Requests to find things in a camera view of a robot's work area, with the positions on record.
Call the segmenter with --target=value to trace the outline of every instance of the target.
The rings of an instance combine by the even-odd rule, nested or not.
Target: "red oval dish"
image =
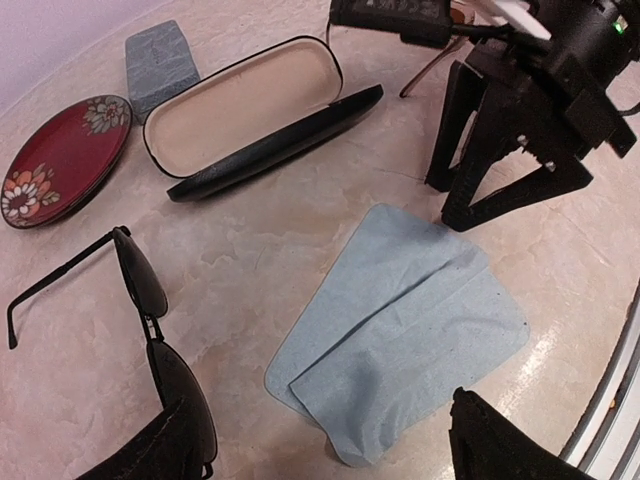
[[[38,129],[9,167],[2,217],[33,228],[79,210],[97,193],[131,130],[131,106],[121,97],[89,98]]]

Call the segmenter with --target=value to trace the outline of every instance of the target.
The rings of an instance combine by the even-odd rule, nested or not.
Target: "gray stone block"
[[[127,38],[125,51],[129,100],[140,123],[153,108],[200,81],[187,39],[175,20]]]

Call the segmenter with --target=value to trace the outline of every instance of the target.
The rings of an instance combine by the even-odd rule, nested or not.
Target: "painted flower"
[[[11,223],[21,225],[33,217],[42,206],[60,200],[60,194],[50,191],[53,171],[44,171],[44,164],[33,172],[14,172],[2,189],[2,214]]]
[[[92,98],[87,102],[89,107],[84,114],[84,127],[89,127],[89,133],[106,133],[112,128],[119,127],[129,121],[129,109],[120,97],[108,96]]]

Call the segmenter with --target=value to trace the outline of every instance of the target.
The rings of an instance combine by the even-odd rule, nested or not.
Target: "blue cloth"
[[[314,419],[346,464],[368,466],[528,337],[482,250],[377,205],[273,359],[266,386]]]

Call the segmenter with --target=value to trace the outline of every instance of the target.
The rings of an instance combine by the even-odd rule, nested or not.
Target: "black sunglasses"
[[[167,313],[167,297],[149,261],[131,239],[131,232],[127,227],[114,228],[100,240],[28,288],[11,302],[7,308],[9,348],[13,350],[18,346],[18,339],[13,326],[13,310],[22,302],[61,278],[111,240],[116,245],[124,283],[142,321],[144,335],[147,338],[147,358],[149,359],[151,373],[153,374],[153,380],[162,406],[167,408],[182,398],[191,402],[196,416],[195,420],[198,423],[204,453],[205,473],[203,478],[211,478],[213,475],[211,464],[218,453],[216,431],[211,411],[202,389],[189,366],[173,348],[164,342],[158,318]]]

